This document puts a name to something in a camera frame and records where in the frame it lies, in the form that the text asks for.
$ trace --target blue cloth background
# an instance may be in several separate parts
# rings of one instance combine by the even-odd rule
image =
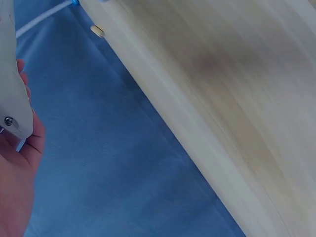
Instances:
[[[60,0],[15,0],[20,28]],[[81,7],[18,40],[47,128],[26,237],[241,237]]]

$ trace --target hand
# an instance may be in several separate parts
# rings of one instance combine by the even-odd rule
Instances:
[[[28,78],[22,72],[23,60],[17,60],[17,65],[31,99]],[[26,140],[20,152],[16,151],[21,142],[17,137],[7,131],[0,133],[1,237],[22,237],[31,217],[35,174],[45,143],[44,126],[36,113],[33,114],[33,134]]]

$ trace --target white cable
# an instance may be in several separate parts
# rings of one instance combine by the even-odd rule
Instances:
[[[71,0],[67,0],[67,1],[53,7],[52,9],[44,12],[43,14],[39,15],[37,18],[35,18],[34,20],[30,21],[28,24],[26,24],[25,26],[23,26],[19,30],[17,30],[15,33],[16,38],[19,38],[25,32],[27,32],[28,30],[33,28],[35,25],[37,25],[39,22],[45,20],[47,17],[55,14],[57,11],[60,11],[61,9],[65,8],[66,6],[69,6],[70,4],[72,4]]]

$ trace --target blue cap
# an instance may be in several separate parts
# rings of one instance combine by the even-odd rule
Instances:
[[[73,2],[73,5],[80,5],[80,2],[79,2],[79,0],[71,0],[72,2]]]

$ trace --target light wood surface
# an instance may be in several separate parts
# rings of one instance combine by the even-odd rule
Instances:
[[[247,236],[316,237],[308,0],[82,5]]]

